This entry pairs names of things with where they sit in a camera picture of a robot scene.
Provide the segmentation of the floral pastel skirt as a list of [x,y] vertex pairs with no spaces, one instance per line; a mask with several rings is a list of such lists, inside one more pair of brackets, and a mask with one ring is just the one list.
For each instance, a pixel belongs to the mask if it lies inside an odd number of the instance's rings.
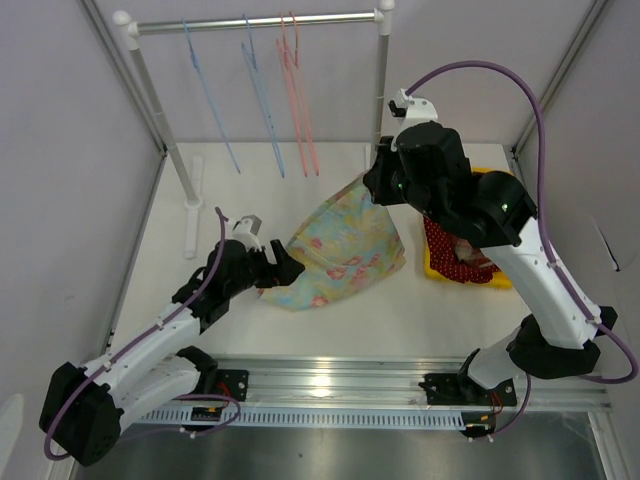
[[289,286],[262,289],[264,302],[289,311],[334,304],[405,265],[405,247],[387,208],[373,203],[358,176],[325,200],[295,231],[286,252],[305,270]]

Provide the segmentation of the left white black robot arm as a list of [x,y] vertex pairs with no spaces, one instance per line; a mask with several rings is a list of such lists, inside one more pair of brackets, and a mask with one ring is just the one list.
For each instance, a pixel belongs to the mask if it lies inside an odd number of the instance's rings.
[[289,286],[304,272],[304,265],[280,241],[270,245],[273,260],[262,247],[221,240],[206,264],[136,337],[83,365],[66,362],[58,367],[39,419],[45,457],[73,458],[90,466],[132,423],[170,400],[225,401],[215,393],[216,361],[193,343],[228,313],[241,293]]

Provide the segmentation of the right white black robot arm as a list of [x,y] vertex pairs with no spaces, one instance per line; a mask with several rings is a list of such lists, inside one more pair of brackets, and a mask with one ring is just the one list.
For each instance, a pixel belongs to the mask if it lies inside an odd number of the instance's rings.
[[536,206],[515,176],[474,171],[459,134],[429,121],[382,138],[363,182],[374,203],[407,204],[480,250],[530,310],[511,335],[467,358],[456,380],[464,401],[479,403],[520,373],[551,380],[594,371],[598,322],[611,325],[617,315],[587,300],[548,258]]

